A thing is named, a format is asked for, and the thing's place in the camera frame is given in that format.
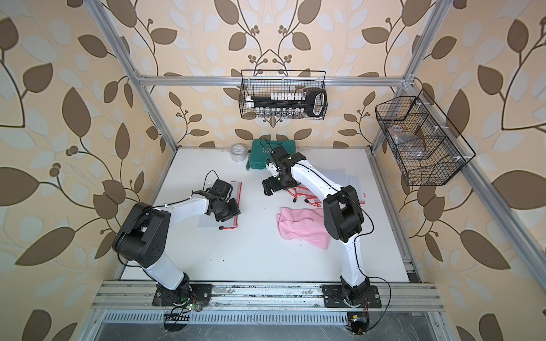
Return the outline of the stack of mesh document bags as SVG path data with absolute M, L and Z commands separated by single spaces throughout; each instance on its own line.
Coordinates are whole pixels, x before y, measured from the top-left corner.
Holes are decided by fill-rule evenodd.
M 205 190 L 196 191 L 196 195 L 205 198 L 208 203 L 204 216 L 199 220 L 199 227 L 217 227 L 219 230 L 236 228 L 236 217 L 240 214 L 237 200 L 232 197 L 233 186 L 217 179 Z

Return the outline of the pink microfiber cloth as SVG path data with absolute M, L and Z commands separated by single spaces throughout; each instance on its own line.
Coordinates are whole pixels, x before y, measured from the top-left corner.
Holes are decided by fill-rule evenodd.
M 322 250 L 328 249 L 331 240 L 322 209 L 282 207 L 277 214 L 277 229 L 283 240 L 301 240 Z

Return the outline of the clear mesh document bag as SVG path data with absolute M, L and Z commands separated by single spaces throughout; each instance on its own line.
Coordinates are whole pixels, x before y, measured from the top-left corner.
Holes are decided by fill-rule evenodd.
M 353 186 L 357 192 L 359 203 L 361 205 L 365 205 L 366 194 L 362 191 L 358 176 L 352 176 L 346 173 L 344 169 L 331 170 L 318 168 L 318 171 L 341 187 Z M 306 186 L 303 186 L 302 184 L 299 184 L 295 188 L 289 189 L 288 193 L 293 197 L 294 202 L 297 202 L 298 199 L 302 199 L 310 206 L 316 208 L 320 208 L 322 205 L 322 200 L 315 196 Z

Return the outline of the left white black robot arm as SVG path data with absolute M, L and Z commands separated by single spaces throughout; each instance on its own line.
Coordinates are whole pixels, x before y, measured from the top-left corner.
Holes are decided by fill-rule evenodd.
M 197 190 L 179 202 L 154 206 L 136 203 L 122 224 L 112 248 L 121 258 L 134 261 L 159 284 L 176 291 L 187 275 L 165 252 L 169 228 L 202 215 L 224 223 L 240 214 L 237 200 L 231 197 L 233 185 L 217 179 L 205 190 Z

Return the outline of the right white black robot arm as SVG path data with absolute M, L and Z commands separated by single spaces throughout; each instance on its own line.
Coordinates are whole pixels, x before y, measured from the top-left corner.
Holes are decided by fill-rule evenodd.
M 347 301 L 361 297 L 371 285 L 358 259 L 365 211 L 355 188 L 333 182 L 315 169 L 304 155 L 290 155 L 282 146 L 271 150 L 266 169 L 271 173 L 262 182 L 266 196 L 303 185 L 321 200 L 324 227 L 330 237 L 341 242 L 345 248 L 342 292 Z

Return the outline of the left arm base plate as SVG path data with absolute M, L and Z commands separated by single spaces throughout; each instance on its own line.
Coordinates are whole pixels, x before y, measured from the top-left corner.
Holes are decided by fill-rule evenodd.
M 207 306 L 212 297 L 212 284 L 181 284 L 174 291 L 156 284 L 152 305 L 160 307 L 199 305 Z

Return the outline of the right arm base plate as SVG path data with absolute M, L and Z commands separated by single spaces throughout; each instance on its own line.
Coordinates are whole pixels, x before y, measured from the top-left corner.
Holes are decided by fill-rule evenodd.
M 326 308 L 382 308 L 377 286 L 362 283 L 350 288 L 346 284 L 322 285 Z

